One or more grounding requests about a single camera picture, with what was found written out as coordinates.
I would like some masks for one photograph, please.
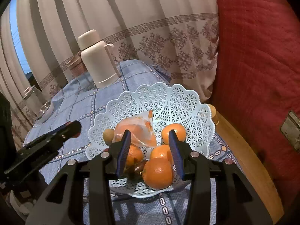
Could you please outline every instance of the sky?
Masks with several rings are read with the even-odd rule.
[[[13,44],[16,49],[17,56],[19,58],[21,67],[23,68],[24,73],[31,72],[31,69],[27,63],[24,51],[21,45],[18,25],[17,25],[17,0],[11,0],[10,2],[10,29],[13,36]]]

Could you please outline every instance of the fruit basket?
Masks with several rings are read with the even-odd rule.
[[[158,82],[152,86],[141,85],[135,92],[125,91],[116,100],[106,105],[106,112],[99,113],[94,120],[94,126],[88,131],[90,147],[85,151],[89,160],[97,156],[108,146],[102,134],[107,128],[114,129],[124,118],[137,115],[144,111],[153,110],[153,128],[157,145],[161,145],[161,131],[171,123],[180,123],[186,129],[186,142],[192,150],[208,156],[209,143],[215,133],[211,111],[207,104],[201,104],[197,92],[186,90],[182,85],[168,87]],[[149,159],[151,148],[141,147],[144,157]],[[117,181],[110,180],[112,191],[128,194],[137,198],[147,198],[164,191],[172,191],[189,182],[182,181],[176,174],[171,186],[163,190],[155,190],[144,182],[135,183],[126,178]]]

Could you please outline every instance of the blue tablecloth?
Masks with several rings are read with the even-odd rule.
[[[82,124],[80,137],[66,141],[59,150],[59,155],[41,169],[47,183],[54,178],[69,159],[86,161],[85,149],[90,145],[87,136],[92,127],[95,115],[105,111],[106,104],[118,98],[123,91],[135,91],[141,84],[152,85],[156,82],[169,84],[156,70],[139,60],[121,62],[122,77],[114,84],[97,89],[88,72],[72,80],[52,99],[54,111],[43,124],[35,124],[28,133],[25,143],[45,134],[68,121],[79,120]],[[209,148],[209,159],[221,161],[232,158],[237,163],[231,150],[215,134]],[[215,183],[211,180],[211,224],[215,224],[216,199]],[[183,224],[188,203],[190,185],[182,190],[165,192],[147,199],[133,198],[128,195],[111,193],[112,206],[118,225],[158,225]],[[84,190],[84,223],[89,224],[88,180]]]

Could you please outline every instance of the orange plastic bag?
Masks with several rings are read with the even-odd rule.
[[[137,147],[157,146],[153,131],[152,110],[122,119],[115,128],[112,142],[120,141],[126,129],[131,132],[131,144]]]

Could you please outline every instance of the metal plate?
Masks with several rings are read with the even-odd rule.
[[[300,153],[300,119],[296,113],[289,112],[280,130],[293,148]]]

